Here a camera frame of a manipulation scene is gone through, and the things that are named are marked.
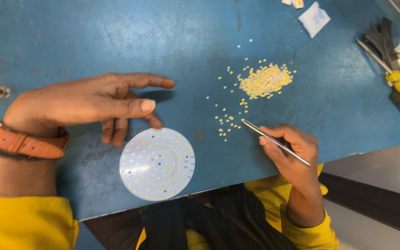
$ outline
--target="yellow shirt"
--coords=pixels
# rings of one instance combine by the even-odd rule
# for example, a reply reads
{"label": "yellow shirt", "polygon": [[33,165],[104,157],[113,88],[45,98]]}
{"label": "yellow shirt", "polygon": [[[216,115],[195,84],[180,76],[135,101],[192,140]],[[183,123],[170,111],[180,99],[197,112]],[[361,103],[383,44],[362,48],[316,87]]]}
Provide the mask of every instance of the yellow shirt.
{"label": "yellow shirt", "polygon": [[[284,215],[291,184],[281,175],[245,183],[263,202],[267,221],[283,232],[299,249],[339,249],[325,213],[322,224],[313,228],[296,228]],[[61,197],[0,198],[0,249],[73,249],[79,223],[72,218],[69,201]],[[190,250],[209,249],[204,237],[186,231]],[[139,242],[145,238],[143,231]]]}

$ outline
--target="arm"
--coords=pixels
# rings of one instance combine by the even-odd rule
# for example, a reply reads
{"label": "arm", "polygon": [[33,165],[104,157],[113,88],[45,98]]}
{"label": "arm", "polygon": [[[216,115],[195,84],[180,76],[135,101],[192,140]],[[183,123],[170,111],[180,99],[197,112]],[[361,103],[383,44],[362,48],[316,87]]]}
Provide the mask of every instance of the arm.
{"label": "arm", "polygon": [[[103,121],[103,142],[121,147],[129,118],[144,117],[152,127],[163,127],[153,114],[155,101],[138,99],[130,88],[174,85],[145,73],[109,73],[53,84],[21,94],[2,123],[30,136],[53,138],[60,127]],[[53,197],[55,167],[56,160],[22,162],[0,157],[0,248],[73,247],[78,222],[68,200]]]}
{"label": "arm", "polygon": [[260,145],[264,147],[265,153],[292,184],[287,204],[280,207],[282,232],[299,248],[338,249],[338,241],[329,226],[330,219],[324,210],[317,179],[317,139],[286,124],[260,129],[275,138],[285,139],[298,156],[311,164],[311,167],[305,166],[284,154],[274,142],[260,137]]}

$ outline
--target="screwdriver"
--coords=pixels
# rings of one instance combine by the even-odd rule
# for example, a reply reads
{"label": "screwdriver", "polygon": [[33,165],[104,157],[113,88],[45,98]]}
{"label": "screwdriver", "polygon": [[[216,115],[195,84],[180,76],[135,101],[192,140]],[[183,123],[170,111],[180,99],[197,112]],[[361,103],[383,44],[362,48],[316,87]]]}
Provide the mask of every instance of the screwdriver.
{"label": "screwdriver", "polygon": [[361,42],[358,38],[356,38],[357,43],[367,52],[369,55],[371,55],[374,60],[376,60],[384,69],[388,72],[388,74],[385,76],[385,79],[389,82],[391,82],[397,91],[400,93],[400,71],[398,70],[391,70],[381,59],[379,59],[373,51],[371,51],[363,42]]}

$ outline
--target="metal bolt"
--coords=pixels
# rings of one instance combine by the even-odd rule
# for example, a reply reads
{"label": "metal bolt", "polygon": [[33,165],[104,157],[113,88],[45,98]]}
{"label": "metal bolt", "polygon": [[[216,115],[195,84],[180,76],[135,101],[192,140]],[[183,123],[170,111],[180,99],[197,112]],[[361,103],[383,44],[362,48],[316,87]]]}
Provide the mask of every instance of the metal bolt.
{"label": "metal bolt", "polygon": [[7,86],[0,87],[0,98],[8,98],[10,96],[10,88]]}

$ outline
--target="tweezers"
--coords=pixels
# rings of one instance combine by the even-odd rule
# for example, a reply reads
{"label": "tweezers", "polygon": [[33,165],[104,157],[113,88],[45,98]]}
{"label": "tweezers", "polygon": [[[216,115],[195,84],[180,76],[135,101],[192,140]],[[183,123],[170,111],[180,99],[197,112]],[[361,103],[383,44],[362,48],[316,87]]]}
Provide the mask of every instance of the tweezers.
{"label": "tweezers", "polygon": [[302,163],[304,163],[307,167],[311,167],[311,164],[309,164],[306,160],[303,160],[302,157],[296,155],[293,151],[291,151],[289,148],[285,147],[283,144],[281,144],[278,140],[274,139],[273,137],[269,136],[268,134],[266,134],[265,132],[263,132],[262,130],[260,130],[258,127],[256,127],[254,124],[252,124],[251,122],[248,122],[247,120],[243,119],[242,120],[243,123],[245,123],[248,127],[252,128],[253,130],[255,130],[256,132],[258,132],[259,134],[266,136],[268,139],[272,140],[275,144],[277,144],[281,150],[283,150],[284,152],[286,152],[289,155],[294,156],[295,158],[297,158],[299,161],[301,161]]}

